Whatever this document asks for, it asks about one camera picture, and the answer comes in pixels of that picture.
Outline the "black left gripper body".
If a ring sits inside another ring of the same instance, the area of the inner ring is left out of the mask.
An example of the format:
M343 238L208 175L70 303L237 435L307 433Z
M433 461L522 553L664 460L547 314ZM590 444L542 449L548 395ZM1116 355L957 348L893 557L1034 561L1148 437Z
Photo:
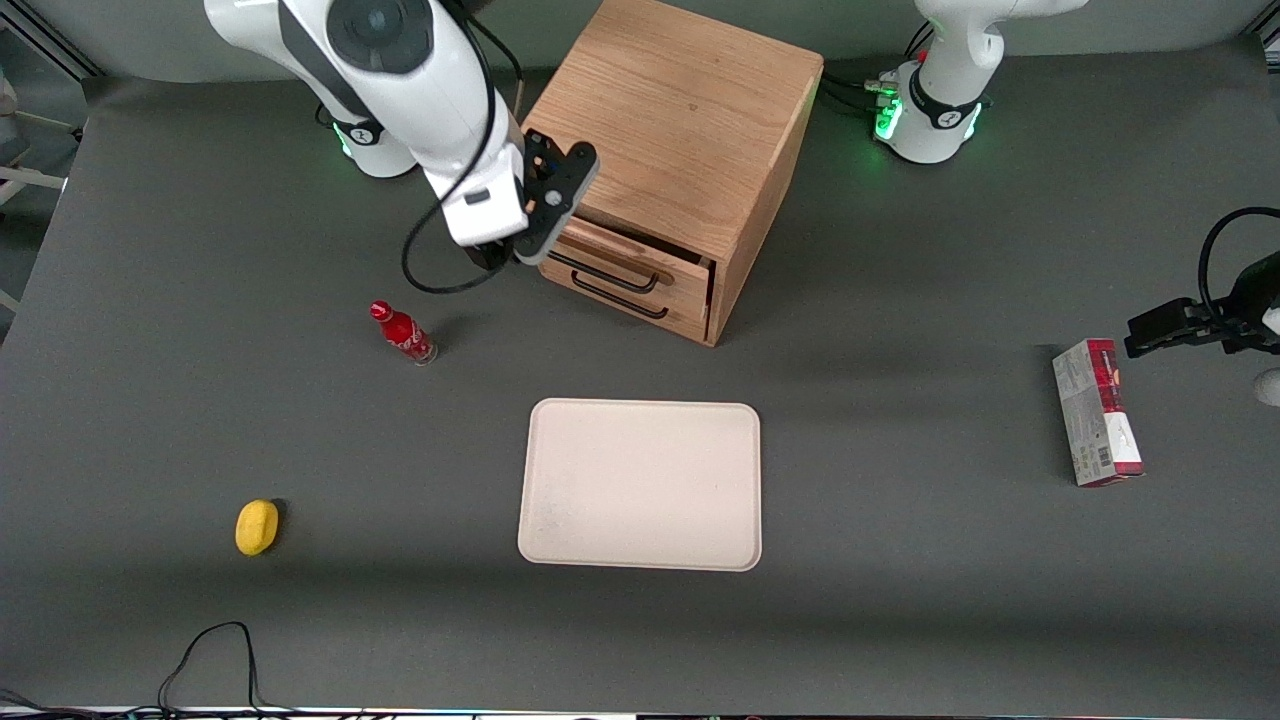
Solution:
M1257 350L1279 355L1279 252L1248 265L1224 300L1224 316L1238 337L1224 341L1225 354Z

